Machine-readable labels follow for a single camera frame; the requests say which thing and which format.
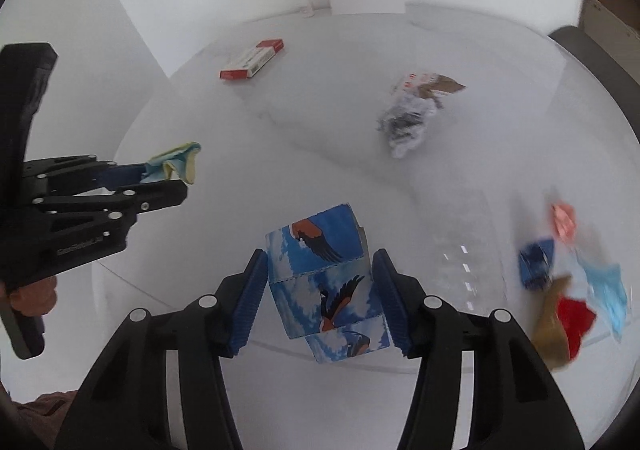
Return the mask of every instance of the bird pattern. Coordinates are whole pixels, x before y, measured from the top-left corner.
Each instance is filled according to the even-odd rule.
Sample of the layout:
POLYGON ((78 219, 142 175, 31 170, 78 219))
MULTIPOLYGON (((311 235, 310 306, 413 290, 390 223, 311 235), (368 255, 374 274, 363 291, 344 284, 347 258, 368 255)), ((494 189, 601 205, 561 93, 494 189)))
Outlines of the bird pattern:
POLYGON ((342 256, 327 242, 322 230, 309 219, 302 219, 291 225, 291 235, 294 239, 304 242, 317 256, 327 262, 340 262, 342 256))
POLYGON ((347 340, 347 358, 360 356, 369 350, 371 338, 362 333, 345 331, 344 338, 347 340))
POLYGON ((320 332, 330 331, 335 329, 334 319, 340 311, 342 311, 353 297, 353 293, 356 291, 358 284, 362 282, 364 275, 356 275, 350 281, 343 284, 340 291, 335 295, 331 301, 329 307, 327 307, 327 301, 329 300, 329 293, 325 289, 320 289, 320 332))

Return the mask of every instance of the crumpled plastic bag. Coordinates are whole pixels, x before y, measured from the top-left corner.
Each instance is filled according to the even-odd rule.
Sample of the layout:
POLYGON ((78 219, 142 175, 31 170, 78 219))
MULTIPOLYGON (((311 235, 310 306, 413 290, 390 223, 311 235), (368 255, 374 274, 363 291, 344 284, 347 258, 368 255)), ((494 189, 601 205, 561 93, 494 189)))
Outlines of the crumpled plastic bag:
POLYGON ((378 119, 391 147, 391 155, 401 159, 417 148, 425 138, 427 123, 438 109, 443 109, 441 96, 457 93, 464 85, 436 73, 411 73, 392 89, 393 105, 378 119))
POLYGON ((395 104, 378 120, 378 130, 386 136, 391 155, 401 159, 424 141, 427 122, 437 112, 434 100, 423 100, 402 92, 395 104))

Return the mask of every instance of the bolt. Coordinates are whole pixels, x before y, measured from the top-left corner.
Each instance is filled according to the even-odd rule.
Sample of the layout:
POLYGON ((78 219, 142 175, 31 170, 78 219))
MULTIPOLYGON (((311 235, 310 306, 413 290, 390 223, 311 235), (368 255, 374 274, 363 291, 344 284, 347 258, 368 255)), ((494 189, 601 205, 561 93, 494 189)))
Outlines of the bolt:
POLYGON ((146 318, 146 311, 144 309, 134 309, 129 313, 129 320, 132 322, 140 322, 146 318))
POLYGON ((198 305, 203 307, 204 309, 208 309, 210 307, 215 306, 218 303, 218 299, 213 295, 205 295, 200 300, 198 300, 198 305))
POLYGON ((442 307, 442 300, 437 296, 428 296, 424 299, 424 305, 429 309, 439 309, 442 307))
POLYGON ((502 322, 503 324, 507 324, 508 322, 511 321, 511 313, 509 313, 508 311, 505 311, 504 309, 498 309, 494 313, 494 316, 498 322, 502 322))

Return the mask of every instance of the white table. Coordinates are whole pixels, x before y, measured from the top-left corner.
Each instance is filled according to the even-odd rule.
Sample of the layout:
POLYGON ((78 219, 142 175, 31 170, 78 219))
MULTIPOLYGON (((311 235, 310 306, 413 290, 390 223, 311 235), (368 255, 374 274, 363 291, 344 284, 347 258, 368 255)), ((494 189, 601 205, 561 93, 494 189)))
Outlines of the white table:
MULTIPOLYGON (((406 15, 292 14, 230 29, 171 82, 174 90, 156 94, 133 123, 117 161, 199 141, 196 184, 179 208, 141 216, 128 249, 102 262, 171 308, 241 271, 267 232, 343 202, 370 253, 386 248, 428 291, 433 211, 462 189, 486 197, 507 307, 527 331, 540 300, 522 289, 516 254, 549 233, 551 198, 576 208, 580 242, 619 262, 627 287, 640 278, 638 140, 598 81, 526 28, 429 6, 406 15), (267 38, 283 38, 286 49, 254 78, 218 79, 231 56, 267 38), (445 100, 420 149, 395 160, 376 119, 393 83, 417 68, 467 89, 445 100)), ((504 295, 483 299, 504 305, 504 295)), ((119 321, 126 311, 111 313, 119 321)), ((587 442, 615 414, 640 355, 635 324, 620 346, 605 332, 597 326, 578 360, 555 374, 587 442)), ((247 449, 386 450, 398 443, 417 367, 395 348, 315 364, 303 339, 286 337, 267 290, 250 343, 223 370, 247 449)))

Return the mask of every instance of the orange object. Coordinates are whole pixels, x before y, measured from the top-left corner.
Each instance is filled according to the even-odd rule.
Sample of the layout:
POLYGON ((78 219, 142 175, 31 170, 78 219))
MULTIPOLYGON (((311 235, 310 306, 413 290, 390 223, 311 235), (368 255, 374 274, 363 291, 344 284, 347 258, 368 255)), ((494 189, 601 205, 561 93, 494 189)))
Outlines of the orange object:
POLYGON ((561 242, 572 245, 575 241, 577 228, 574 207, 563 202, 552 204, 551 220, 556 237, 561 242))

